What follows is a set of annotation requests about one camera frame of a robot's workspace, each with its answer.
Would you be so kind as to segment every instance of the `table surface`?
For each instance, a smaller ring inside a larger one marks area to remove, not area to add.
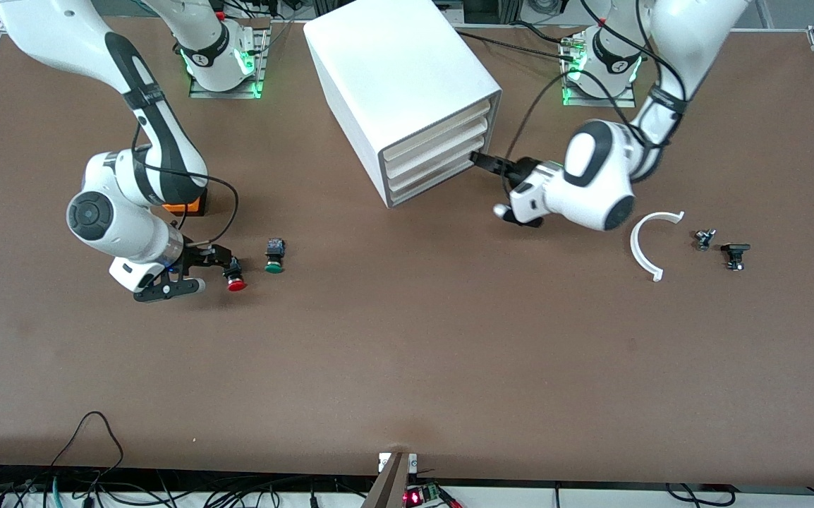
[[[128,147],[123,100],[0,45],[0,463],[48,464],[84,412],[127,466],[374,473],[380,451],[434,475],[814,485],[814,52],[803,33],[733,33],[633,219],[596,232],[498,221],[473,169],[394,210],[320,90],[303,27],[269,56],[260,100],[187,99],[158,20],[111,19],[140,49],[209,164],[236,184],[223,238],[245,292],[134,303],[65,206],[93,154]],[[520,29],[483,31],[545,48]],[[553,61],[471,41],[504,88],[501,154]],[[648,71],[640,87],[649,83]],[[608,109],[553,90],[516,154],[561,161]],[[189,219],[206,236],[231,200]],[[677,225],[629,234],[650,212]],[[746,270],[692,247],[745,241]],[[283,274],[261,270],[266,238]],[[90,424],[66,464],[116,460]]]

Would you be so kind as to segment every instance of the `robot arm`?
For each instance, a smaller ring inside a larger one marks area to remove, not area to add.
[[[227,39],[231,30],[223,28],[213,12],[208,17],[200,6],[187,4],[181,13],[173,10],[172,0],[153,0],[151,4],[172,20],[179,42],[198,48],[191,52],[194,60],[214,35],[226,38],[224,43],[212,41],[207,45],[221,51],[198,66],[204,80],[217,77],[214,81],[223,85],[237,80],[231,84],[235,86],[246,77],[229,57],[235,47]],[[0,20],[10,38],[30,57],[60,71],[103,81],[122,94],[152,141],[149,147],[134,152],[124,149],[94,155],[88,161],[81,192],[66,211],[73,234],[116,257],[110,273],[136,295],[169,267],[178,267],[179,260],[185,261],[181,274],[187,274],[189,264],[207,265],[204,257],[210,255],[217,261],[213,264],[229,269],[233,258],[225,255],[227,250],[218,257],[216,252],[200,256],[201,251],[199,257],[192,258],[190,252],[186,256],[190,249],[181,232],[150,212],[150,206],[184,205],[197,199],[207,184],[207,179],[200,177],[207,175],[207,167],[132,43],[111,31],[89,0],[0,0]],[[232,65],[235,75],[229,72]],[[191,292],[200,290],[202,281],[200,286],[191,286]]]
[[[510,205],[495,205],[494,213],[520,225],[540,224],[549,213],[606,231],[626,221],[633,209],[630,182],[649,176],[664,146],[679,125],[686,106],[698,90],[750,0],[657,0],[652,10],[652,37],[668,68],[649,91],[649,97],[628,126],[590,120],[573,135],[565,165],[526,159],[506,164],[511,182]]]
[[[608,11],[605,25],[610,26],[613,32],[620,33],[637,46],[645,45],[643,33],[651,30],[651,13],[655,0],[619,0],[611,1],[611,9]],[[637,16],[636,8],[631,7],[636,4],[639,9]],[[639,29],[639,20],[642,20],[642,30]],[[630,83],[633,74],[641,62],[642,51],[639,47],[629,45],[614,33],[607,31],[601,25],[590,26],[575,38],[582,39],[585,48],[585,56],[582,58],[579,68],[590,72],[601,81],[610,97],[619,96],[626,85]],[[568,76],[569,80],[576,81],[579,89],[591,97],[604,99],[605,90],[602,90],[595,80],[588,74],[574,72]]]

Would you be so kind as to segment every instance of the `white curved plastic part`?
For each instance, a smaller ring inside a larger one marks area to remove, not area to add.
[[[642,225],[646,222],[651,221],[651,219],[661,219],[662,221],[669,221],[676,224],[680,222],[681,219],[684,218],[684,213],[680,211],[680,213],[671,213],[671,212],[655,212],[649,213],[642,218],[642,221],[633,227],[633,233],[630,235],[630,248],[633,250],[633,257],[636,258],[636,262],[639,263],[640,267],[649,271],[652,274],[653,282],[658,282],[661,280],[661,277],[664,276],[664,270],[659,269],[652,261],[649,261],[645,254],[642,254],[642,248],[639,247],[639,229],[642,228]]]

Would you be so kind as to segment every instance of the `red button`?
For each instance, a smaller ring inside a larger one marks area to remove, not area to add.
[[[247,286],[247,283],[240,279],[229,280],[229,291],[240,291]]]

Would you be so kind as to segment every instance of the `orange component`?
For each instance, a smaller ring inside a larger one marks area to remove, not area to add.
[[[162,205],[162,208],[166,209],[167,212],[175,215],[176,217],[180,217],[184,215],[184,205]],[[188,203],[188,216],[195,216],[195,217],[203,217],[204,213],[207,211],[207,190],[204,189],[203,193],[200,194],[200,197],[194,200],[194,202]]]

